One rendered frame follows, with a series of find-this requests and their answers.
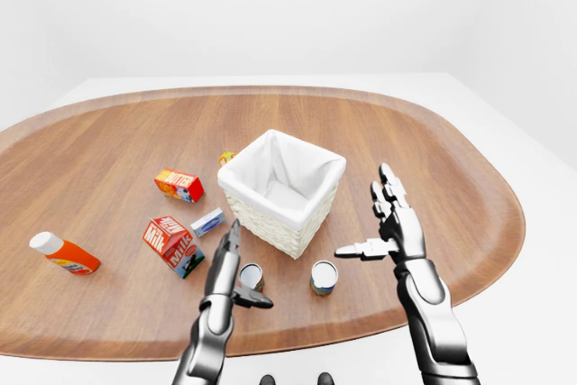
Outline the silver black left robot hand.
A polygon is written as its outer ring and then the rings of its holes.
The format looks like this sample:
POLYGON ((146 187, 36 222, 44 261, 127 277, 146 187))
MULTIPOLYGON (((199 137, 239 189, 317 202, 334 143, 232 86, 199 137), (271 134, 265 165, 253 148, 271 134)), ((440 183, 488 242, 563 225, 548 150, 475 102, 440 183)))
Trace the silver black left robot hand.
POLYGON ((235 285, 240 262, 240 229, 240 222, 235 219, 230 231, 222 237, 215 250, 206 278, 205 295, 225 295, 242 307, 272 308, 272 300, 260 292, 235 285))

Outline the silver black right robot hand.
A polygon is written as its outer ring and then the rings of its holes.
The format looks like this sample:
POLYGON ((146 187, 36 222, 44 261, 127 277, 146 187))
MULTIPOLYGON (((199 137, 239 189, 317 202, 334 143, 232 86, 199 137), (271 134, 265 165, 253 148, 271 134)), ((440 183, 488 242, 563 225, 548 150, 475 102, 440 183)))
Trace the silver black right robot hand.
POLYGON ((381 163, 380 182, 371 183, 372 210, 380 220, 380 237, 337 248, 337 258, 359 257, 362 261, 382 260, 390 255, 396 264, 426 257, 425 238, 406 191, 390 166, 381 163))

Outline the white lined wicker basket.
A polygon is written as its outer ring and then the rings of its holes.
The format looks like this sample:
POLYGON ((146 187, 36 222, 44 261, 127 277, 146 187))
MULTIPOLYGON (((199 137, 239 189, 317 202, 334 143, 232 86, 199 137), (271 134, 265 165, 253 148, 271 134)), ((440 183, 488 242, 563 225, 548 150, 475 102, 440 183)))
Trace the white lined wicker basket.
POLYGON ((346 158, 268 130, 217 173, 241 225, 293 259, 328 215, 346 158))

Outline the red labelled tin can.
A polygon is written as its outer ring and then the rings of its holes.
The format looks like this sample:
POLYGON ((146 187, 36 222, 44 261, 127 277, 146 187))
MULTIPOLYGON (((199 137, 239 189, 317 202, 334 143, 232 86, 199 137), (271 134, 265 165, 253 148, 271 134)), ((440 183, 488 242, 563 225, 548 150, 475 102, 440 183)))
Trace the red labelled tin can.
POLYGON ((249 289, 262 292, 264 287, 262 268, 253 262, 245 264, 239 272, 239 281, 249 289))

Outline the small blue white box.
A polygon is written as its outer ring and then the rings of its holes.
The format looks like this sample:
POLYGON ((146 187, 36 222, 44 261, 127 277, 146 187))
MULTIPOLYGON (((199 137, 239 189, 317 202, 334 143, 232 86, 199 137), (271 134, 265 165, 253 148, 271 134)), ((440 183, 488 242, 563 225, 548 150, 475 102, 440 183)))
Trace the small blue white box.
POLYGON ((201 237, 224 221, 224 212, 220 207, 197 219, 190 226, 197 237, 201 237))

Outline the red milk carton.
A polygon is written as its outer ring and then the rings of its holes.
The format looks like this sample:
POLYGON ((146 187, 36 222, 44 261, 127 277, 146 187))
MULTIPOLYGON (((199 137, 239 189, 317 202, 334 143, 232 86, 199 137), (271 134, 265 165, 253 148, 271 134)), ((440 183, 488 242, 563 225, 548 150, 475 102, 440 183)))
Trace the red milk carton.
POLYGON ((182 279, 205 258, 188 229, 169 215, 152 219, 142 239, 182 279))

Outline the red butter box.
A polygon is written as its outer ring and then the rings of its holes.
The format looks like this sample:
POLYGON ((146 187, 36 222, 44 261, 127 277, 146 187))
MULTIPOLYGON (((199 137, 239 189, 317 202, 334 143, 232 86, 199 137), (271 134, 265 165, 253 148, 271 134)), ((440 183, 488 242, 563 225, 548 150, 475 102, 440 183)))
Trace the red butter box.
POLYGON ((189 203, 196 203, 204 194, 198 176, 178 170, 164 169, 154 178, 154 182, 166 196, 189 203))

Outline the green blue labelled tin can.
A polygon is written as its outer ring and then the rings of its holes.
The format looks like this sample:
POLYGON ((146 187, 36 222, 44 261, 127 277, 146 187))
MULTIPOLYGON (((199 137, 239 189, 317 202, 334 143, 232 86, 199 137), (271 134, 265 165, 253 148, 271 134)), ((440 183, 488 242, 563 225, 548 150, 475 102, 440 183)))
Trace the green blue labelled tin can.
POLYGON ((338 270, 330 261, 317 261, 311 270, 310 286, 318 296, 328 296, 338 281, 338 270))

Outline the orange bottle with white cap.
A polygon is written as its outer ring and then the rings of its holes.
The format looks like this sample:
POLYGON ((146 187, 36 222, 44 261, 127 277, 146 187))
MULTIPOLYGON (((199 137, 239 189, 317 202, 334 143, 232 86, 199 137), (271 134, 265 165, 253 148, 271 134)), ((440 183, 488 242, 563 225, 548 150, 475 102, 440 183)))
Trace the orange bottle with white cap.
POLYGON ((73 274, 89 274, 97 270, 100 265, 98 258, 51 232, 36 234, 30 240, 29 246, 73 274))

